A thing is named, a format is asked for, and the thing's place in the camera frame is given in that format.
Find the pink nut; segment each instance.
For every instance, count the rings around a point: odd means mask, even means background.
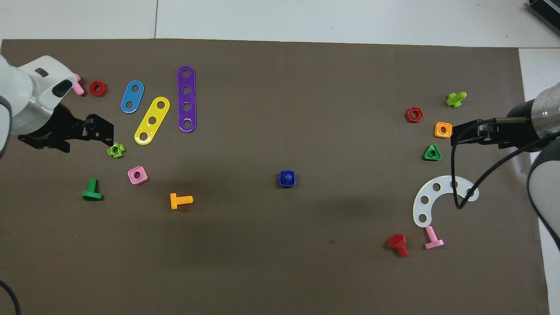
[[[75,74],[76,79],[78,79],[78,81],[80,81],[82,78],[80,78],[79,75]],[[74,90],[74,92],[76,92],[76,94],[78,95],[83,95],[85,92],[83,91],[82,86],[78,83],[78,81],[76,81],[76,84],[74,84],[74,86],[72,86],[72,90]]]
[[[427,226],[426,232],[428,233],[428,237],[430,238],[430,242],[424,245],[426,246],[426,249],[442,246],[444,244],[443,240],[437,239],[436,233],[434,233],[432,226]]]
[[[148,179],[148,175],[143,167],[137,166],[128,171],[128,179],[130,179],[131,184],[138,185],[145,182]]]

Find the plastic toy part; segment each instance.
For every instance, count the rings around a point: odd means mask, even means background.
[[[453,126],[450,123],[437,122],[433,135],[438,138],[450,138],[453,134]]]
[[[120,101],[120,110],[132,114],[138,110],[144,95],[144,84],[138,80],[131,81],[124,90],[123,100]]]
[[[148,180],[148,175],[146,174],[146,170],[143,167],[137,166],[128,171],[128,179],[130,179],[130,183],[133,185],[138,185],[142,182]]]
[[[430,242],[425,244],[426,249],[442,246],[444,241],[441,239],[437,239],[436,233],[434,233],[432,226],[426,227],[426,232],[428,233],[428,237],[430,238]]]
[[[148,108],[144,119],[142,119],[140,126],[138,126],[134,134],[134,140],[136,140],[137,144],[146,145],[152,142],[169,107],[169,100],[163,96],[159,96],[153,100],[152,105]]]
[[[407,240],[404,238],[404,234],[395,234],[389,238],[389,247],[396,248],[396,251],[401,257],[408,256],[408,249],[405,246]]]
[[[92,178],[87,184],[87,190],[82,192],[82,199],[86,201],[96,201],[101,200],[103,195],[95,192],[95,187],[97,186],[97,179]]]
[[[409,123],[417,123],[422,120],[424,113],[419,107],[411,107],[407,110],[406,117]]]
[[[76,81],[76,84],[74,84],[72,86],[72,90],[74,90],[74,92],[76,92],[76,94],[78,94],[78,95],[83,95],[85,93],[85,91],[83,90],[82,86],[79,83],[82,78],[80,78],[80,76],[75,74],[75,73],[74,73],[74,75],[76,76],[76,79],[78,81]]]
[[[197,127],[197,91],[192,67],[182,66],[177,72],[177,101],[179,130],[193,132]]]
[[[101,81],[94,81],[90,84],[90,94],[102,97],[107,93],[107,86]]]
[[[466,190],[471,188],[473,184],[459,176],[455,176],[457,194],[463,198],[466,196]],[[453,193],[453,188],[451,186],[451,176],[444,175],[439,176],[428,181],[416,194],[414,198],[414,205],[412,207],[412,215],[414,217],[414,223],[425,228],[432,223],[432,205],[436,200],[443,194]],[[478,199],[478,188],[474,191],[473,195],[469,198],[469,201],[475,201]]]
[[[293,187],[296,184],[296,173],[291,169],[283,170],[280,172],[278,182],[282,187]]]
[[[171,209],[177,210],[177,205],[188,205],[189,203],[193,203],[193,196],[182,196],[177,197],[176,193],[169,194],[171,198]]]
[[[429,145],[422,158],[426,161],[439,161],[441,160],[441,153],[436,145]]]
[[[123,156],[123,152],[124,146],[118,142],[113,142],[113,146],[107,149],[107,154],[116,159],[121,158]]]
[[[461,106],[461,101],[464,100],[465,97],[465,92],[461,92],[458,95],[455,93],[451,93],[447,96],[447,100],[445,101],[445,103],[447,104],[447,106],[453,106],[453,108],[457,108]]]

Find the orange square nut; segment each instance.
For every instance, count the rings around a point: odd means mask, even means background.
[[[449,138],[453,134],[453,126],[450,123],[438,122],[433,135],[438,138]]]

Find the black cable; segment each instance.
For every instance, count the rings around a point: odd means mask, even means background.
[[[473,128],[477,128],[478,126],[481,126],[483,124],[494,123],[495,121],[496,121],[496,119],[493,118],[493,119],[489,119],[487,121],[481,121],[481,122],[472,124],[471,126],[466,128],[465,130],[463,130],[463,132],[459,134],[456,141],[453,143],[453,147],[451,149],[451,186],[453,188],[453,198],[455,200],[455,207],[457,209],[462,209],[465,206],[466,202],[469,200],[469,198],[474,194],[474,191],[482,183],[482,181],[485,180],[490,174],[492,174],[493,171],[495,171],[497,168],[499,168],[502,164],[504,164],[505,162],[512,159],[514,156],[519,155],[520,153],[524,152],[525,150],[527,150],[531,147],[537,146],[537,145],[539,145],[543,142],[549,141],[550,139],[557,138],[558,136],[560,136],[560,132],[552,133],[550,135],[545,136],[544,138],[540,138],[540,139],[537,139],[533,142],[530,142],[530,143],[520,147],[519,149],[515,150],[514,152],[504,156],[501,160],[494,163],[494,165],[492,165],[489,169],[487,169],[486,172],[484,172],[477,179],[477,181],[474,183],[474,185],[469,190],[467,190],[467,194],[466,194],[465,198],[463,198],[463,201],[461,201],[461,204],[459,204],[459,200],[458,200],[458,197],[457,197],[457,187],[454,185],[454,183],[456,182],[455,181],[455,150],[457,148],[458,142],[461,141],[462,137],[465,136],[466,131],[470,131]]]
[[[4,283],[4,281],[0,281],[0,286],[3,287],[4,290],[6,290],[6,292],[8,292],[8,294],[10,295],[10,298],[12,298],[13,307],[16,309],[16,315],[20,315],[20,302],[17,301],[16,294],[12,291],[12,289],[10,289],[7,284]]]

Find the white semicircular plate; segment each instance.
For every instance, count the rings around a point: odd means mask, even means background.
[[[463,198],[466,196],[466,191],[473,186],[473,184],[464,179],[463,177],[455,176],[457,181],[457,194]],[[436,202],[441,195],[446,193],[453,193],[453,187],[451,186],[451,176],[444,175],[436,177],[420,188],[416,198],[414,199],[414,206],[412,208],[412,213],[414,216],[414,223],[425,228],[432,223],[432,205]],[[422,202],[422,198],[427,198],[427,203]],[[475,201],[478,199],[478,188],[474,191],[473,195],[469,198],[469,201]],[[425,215],[426,221],[420,221],[420,216]]]

